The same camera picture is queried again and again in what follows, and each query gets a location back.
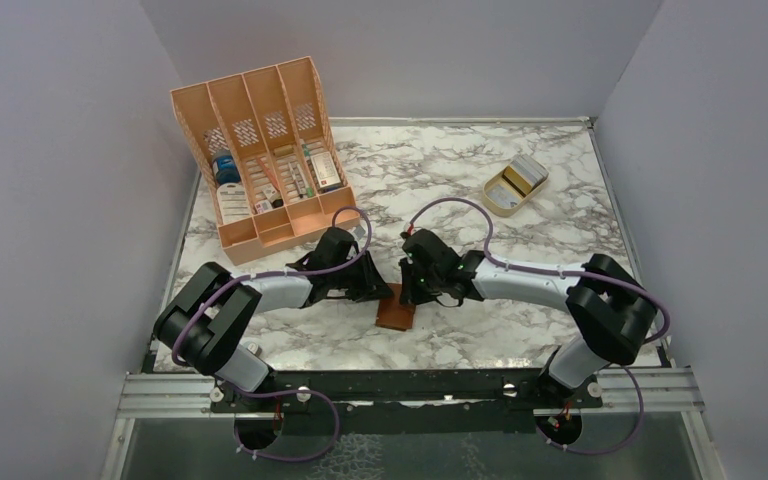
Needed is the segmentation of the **brown leather card holder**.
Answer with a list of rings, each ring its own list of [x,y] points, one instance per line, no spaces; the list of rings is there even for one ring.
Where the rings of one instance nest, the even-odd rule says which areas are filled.
[[[408,331],[413,328],[416,307],[400,303],[402,285],[389,283],[393,295],[379,301],[375,326],[396,331]]]

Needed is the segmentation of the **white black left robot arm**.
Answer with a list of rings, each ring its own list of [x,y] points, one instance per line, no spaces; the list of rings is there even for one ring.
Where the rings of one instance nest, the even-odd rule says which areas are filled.
[[[214,315],[203,314],[185,327],[199,308],[231,280],[231,273],[216,262],[203,264],[154,324],[154,336],[200,374],[236,386],[245,407],[258,411],[273,401],[273,369],[240,345],[252,317],[284,308],[301,309],[323,300],[351,302],[391,298],[368,252],[360,253],[355,237],[347,230],[330,227],[316,248],[290,263],[274,276],[257,274],[228,290],[214,303]]]

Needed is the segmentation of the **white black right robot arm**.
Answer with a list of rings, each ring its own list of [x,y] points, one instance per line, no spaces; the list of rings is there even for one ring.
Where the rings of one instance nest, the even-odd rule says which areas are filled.
[[[535,395],[560,407],[602,368],[632,364],[658,309],[612,257],[594,254],[581,265],[549,269],[495,261],[479,250],[458,254],[429,230],[406,233],[399,262],[403,305],[460,307],[467,300],[514,300],[567,313],[578,328],[541,370]]]

